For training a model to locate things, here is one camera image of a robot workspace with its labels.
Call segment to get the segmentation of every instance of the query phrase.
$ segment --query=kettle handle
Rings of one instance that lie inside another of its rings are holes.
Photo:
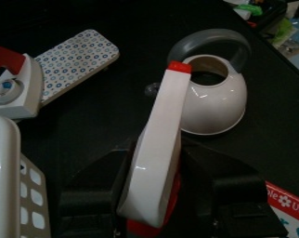
[[[194,55],[199,47],[217,43],[231,43],[237,45],[237,52],[229,61],[234,70],[239,73],[250,57],[251,49],[243,36],[227,29],[207,29],[186,36],[170,49],[166,63],[170,63],[173,60],[183,61],[185,58]]]

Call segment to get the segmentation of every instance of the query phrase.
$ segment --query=black surface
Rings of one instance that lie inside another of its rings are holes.
[[[183,137],[239,159],[299,196],[299,75],[226,5],[219,0],[111,1],[89,9],[86,20],[75,14],[78,19],[62,12],[51,23],[0,34],[0,46],[33,57],[85,29],[95,29],[119,49],[107,71],[18,124],[22,153],[46,177],[51,227],[63,186],[110,150],[127,147],[145,126],[153,100],[143,90],[162,79],[167,51],[209,28],[235,30],[249,40],[246,111],[226,133]]]

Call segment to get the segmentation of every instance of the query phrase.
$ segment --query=white plastic part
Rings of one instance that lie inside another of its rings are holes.
[[[179,121],[189,73],[166,70],[138,138],[117,214],[159,228],[181,151]]]
[[[17,125],[0,116],[0,238],[19,237],[19,151]]]
[[[34,117],[41,107],[42,69],[39,63],[27,54],[25,57],[19,73],[13,75],[5,70],[0,76],[0,115],[10,119]],[[10,88],[2,90],[6,82],[10,82]]]
[[[0,116],[0,238],[49,238],[43,173],[19,148],[18,127]]]
[[[235,11],[235,13],[239,15],[239,17],[243,19],[243,20],[247,20],[249,17],[251,16],[251,12],[250,11],[246,11],[243,9],[233,9]]]

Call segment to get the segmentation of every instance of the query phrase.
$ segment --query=red stripe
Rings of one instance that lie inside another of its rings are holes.
[[[299,219],[299,197],[266,181],[269,205]]]

